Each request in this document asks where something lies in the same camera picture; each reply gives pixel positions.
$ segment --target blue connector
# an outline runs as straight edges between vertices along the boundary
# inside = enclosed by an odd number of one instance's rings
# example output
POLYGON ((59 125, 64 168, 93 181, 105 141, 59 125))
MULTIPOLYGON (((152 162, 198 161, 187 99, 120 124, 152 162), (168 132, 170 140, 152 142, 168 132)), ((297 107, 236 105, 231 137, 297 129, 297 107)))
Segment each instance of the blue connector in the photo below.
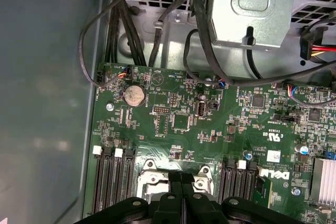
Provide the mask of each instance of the blue connector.
POLYGON ((336 160, 336 153, 334 152, 325 152, 324 156, 328 159, 336 160))

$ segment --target green circuit board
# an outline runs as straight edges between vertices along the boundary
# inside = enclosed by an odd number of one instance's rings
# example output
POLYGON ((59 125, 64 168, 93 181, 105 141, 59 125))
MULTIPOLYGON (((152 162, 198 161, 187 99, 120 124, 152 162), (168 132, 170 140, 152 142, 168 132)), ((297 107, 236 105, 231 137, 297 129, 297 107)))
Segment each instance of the green circuit board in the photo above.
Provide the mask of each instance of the green circuit board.
MULTIPOLYGON (((124 67, 104 63, 99 75, 108 81, 124 67)), ((284 83, 250 88, 207 86, 190 79, 184 71, 128 68, 127 77, 96 90, 84 217, 93 213, 95 190, 103 191, 95 188, 98 159, 92 154, 93 147, 117 144, 134 151, 134 169, 128 175, 132 196, 137 173, 150 158, 159 168, 191 173, 207 164, 216 198, 222 160, 244 160, 243 151, 247 151, 264 172, 254 202, 306 223, 333 223, 334 209, 319 211, 310 199, 310 186, 314 157, 336 148, 335 106, 303 108, 289 99, 284 83), (125 102, 125 90, 130 86, 141 87, 145 93, 139 106, 125 102), (108 103, 113 110, 107 110, 108 103), (299 144, 309 148, 309 155, 295 150, 299 144), (299 195, 293 194, 294 188, 300 190, 299 195)), ((216 78, 211 73, 199 75, 216 78)), ((331 91, 297 85, 295 96, 321 102, 331 96, 331 91)))

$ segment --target black cable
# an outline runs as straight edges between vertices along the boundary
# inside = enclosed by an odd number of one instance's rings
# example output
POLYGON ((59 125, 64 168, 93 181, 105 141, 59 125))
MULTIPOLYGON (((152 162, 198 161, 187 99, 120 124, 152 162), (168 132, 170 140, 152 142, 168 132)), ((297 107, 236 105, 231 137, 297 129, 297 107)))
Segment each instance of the black cable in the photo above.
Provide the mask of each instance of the black cable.
POLYGON ((119 18, 120 13, 118 8, 114 9, 112 22, 112 38, 111 38, 111 62, 118 63, 118 38, 119 38, 119 18))
POLYGON ((114 16, 113 16, 113 26, 112 26, 112 38, 111 38, 111 61, 114 63, 118 62, 118 38, 119 38, 119 18, 120 12, 118 8, 114 8, 114 16))
POLYGON ((88 70, 85 66, 85 61, 84 61, 84 54, 83 54, 83 43, 84 43, 84 38, 85 38, 85 34, 87 33, 87 31, 89 30, 89 28, 96 22, 98 21, 102 16, 104 16, 105 14, 109 13, 110 9, 114 8, 120 1, 122 0, 115 0, 113 1, 111 4, 109 4, 107 7, 105 7, 100 14, 98 14, 93 20, 91 20, 82 30, 82 32, 80 33, 79 36, 79 42, 78 42, 78 54, 79 54, 79 61, 80 61, 80 66, 82 68, 82 71, 86 77, 86 79, 91 82, 91 84, 93 84, 94 86, 97 87, 107 87, 109 85, 111 85, 112 83, 114 83, 117 79, 118 76, 113 77, 110 81, 100 84, 95 82, 89 75, 88 70))
POLYGON ((299 105, 302 105, 302 106, 305 106, 305 107, 308 107, 308 108, 318 108, 318 107, 321 107, 321 106, 326 106, 326 105, 329 105, 333 102, 336 102, 336 98, 333 98, 329 101, 326 101, 326 102, 319 102, 319 103, 306 103, 306 102, 301 102, 300 100, 298 100, 297 98, 291 96, 290 99, 292 99, 293 101, 295 101, 296 103, 298 103, 299 105))
POLYGON ((251 49, 246 50, 246 57, 248 65, 252 70, 253 74, 257 77, 257 79, 262 79, 262 76, 259 74, 259 71, 257 70, 256 65, 254 64, 253 53, 251 49))
POLYGON ((188 33, 187 38, 185 40, 184 51, 183 51, 183 66, 184 66, 186 72, 189 74, 189 76, 191 78, 193 78, 194 80, 198 81, 199 83, 210 84, 210 85, 218 85, 218 81, 206 81, 206 80, 202 80, 200 77, 194 75, 194 73, 189 68, 187 57, 188 57, 189 49, 190 49, 190 40, 191 40, 191 36, 194 33, 196 33, 196 32, 198 32, 197 29, 191 30, 188 33))
POLYGON ((125 15, 124 15, 121 7, 119 7, 119 12, 120 12, 122 23, 124 24, 124 29, 125 29, 125 33, 126 33, 126 36, 127 36, 128 45, 131 49, 131 55, 132 55, 132 58, 133 58, 133 61, 134 61, 134 65, 141 66, 140 59, 139 59, 139 56, 138 56, 138 51, 136 49, 136 46, 135 46, 135 43, 134 43, 134 40, 133 40, 133 37, 132 37, 131 29, 130 29, 127 21, 126 21, 125 15))
POLYGON ((106 40, 105 62, 117 63, 119 17, 118 8, 113 8, 110 14, 109 30, 106 40))
POLYGON ((138 53, 138 57, 140 59, 140 65, 147 66, 145 56, 143 54, 143 49, 142 49, 141 41, 139 38, 139 34, 132 20, 131 13, 128 9, 128 5, 125 0, 122 0, 119 5, 121 6, 119 8, 119 11, 122 10, 120 11, 120 13, 122 16, 124 16, 124 20, 130 28, 131 38, 134 40, 134 44, 135 44, 135 47, 138 53))
POLYGON ((194 3, 194 12, 196 15, 196 21, 197 21, 197 27, 198 27, 198 33, 199 38, 201 40, 201 44, 203 47, 203 50, 205 52, 206 59, 212 68, 212 70, 217 74, 220 78, 223 79, 223 81, 229 85, 233 86, 245 86, 245 87, 253 87, 258 85, 264 85, 264 84, 270 84, 270 83, 276 83, 276 82, 283 82, 290 79, 300 79, 302 77, 308 76, 310 74, 316 73, 323 69, 329 69, 331 67, 336 66, 336 60, 330 61, 326 64, 323 64, 321 66, 311 68, 308 70, 304 70, 297 73, 292 74, 286 74, 284 76, 278 76, 278 77, 271 77, 271 78, 264 78, 264 79, 257 79, 257 80, 235 80, 228 77, 224 71, 221 69, 216 56, 212 49, 212 43, 210 40, 210 33, 207 26, 207 18, 206 13, 203 5, 203 0, 193 0, 194 3))
POLYGON ((128 40, 128 45, 131 49, 131 55, 134 64, 137 66, 146 66, 145 56, 143 54, 139 34, 133 23, 128 5, 125 0, 118 4, 119 13, 122 23, 125 28, 125 33, 128 40))
MULTIPOLYGON (((162 13, 162 15, 159 17, 158 21, 163 22, 168 14, 170 12, 172 12, 173 10, 176 10, 178 7, 180 7, 181 5, 184 4, 184 2, 186 2, 187 0, 175 0, 170 6, 168 6, 168 8, 166 10, 164 10, 164 12, 162 13)), ((154 36, 154 45, 153 45, 153 49, 149 58, 149 62, 148 62, 148 66, 149 67, 153 67, 154 66, 154 62, 156 59, 156 56, 158 55, 158 51, 159 51, 159 47, 160 47, 160 43, 161 43, 161 37, 162 37, 162 29, 160 28, 156 28, 155 29, 155 36, 154 36)))

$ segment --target integrated circuit chip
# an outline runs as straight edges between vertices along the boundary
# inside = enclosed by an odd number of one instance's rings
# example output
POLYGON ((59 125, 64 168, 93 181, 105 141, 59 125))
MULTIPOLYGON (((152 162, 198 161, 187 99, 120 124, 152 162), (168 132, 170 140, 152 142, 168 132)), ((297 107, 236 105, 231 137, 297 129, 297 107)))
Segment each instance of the integrated circuit chip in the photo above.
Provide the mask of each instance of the integrated circuit chip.
POLYGON ((227 128, 227 132, 229 133, 229 134, 235 134, 236 133, 236 126, 234 126, 234 125, 229 125, 228 126, 228 128, 227 128))
POLYGON ((312 122, 320 122, 322 109, 310 109, 308 121, 312 122))
POLYGON ((254 95, 252 97, 252 107, 263 108, 264 107, 264 96, 254 95))
POLYGON ((229 142, 233 142, 234 139, 235 139, 235 136, 233 136, 233 135, 228 135, 228 136, 226 137, 226 139, 227 139, 229 142))
POLYGON ((185 114, 175 114, 173 129, 181 131, 189 130, 189 116, 185 114))

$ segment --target capacitor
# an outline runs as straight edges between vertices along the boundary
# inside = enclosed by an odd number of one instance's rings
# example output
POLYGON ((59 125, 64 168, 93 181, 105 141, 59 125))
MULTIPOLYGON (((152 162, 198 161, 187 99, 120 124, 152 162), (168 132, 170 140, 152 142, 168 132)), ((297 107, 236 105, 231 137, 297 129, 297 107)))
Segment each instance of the capacitor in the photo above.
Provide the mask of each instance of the capacitor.
POLYGON ((301 194, 301 190, 298 187, 293 187, 291 192, 294 196, 299 196, 301 194))
POLYGON ((141 86, 131 85, 124 90, 123 99, 129 106, 138 107, 145 102, 146 92, 141 86))
POLYGON ((246 160, 252 160, 253 158, 252 152, 250 152, 249 150, 244 150, 243 156, 244 158, 246 158, 246 160))
POLYGON ((301 153, 302 155, 307 155, 309 153, 309 149, 308 147, 306 147, 305 145, 303 144, 297 144, 295 146, 295 151, 297 153, 301 153))

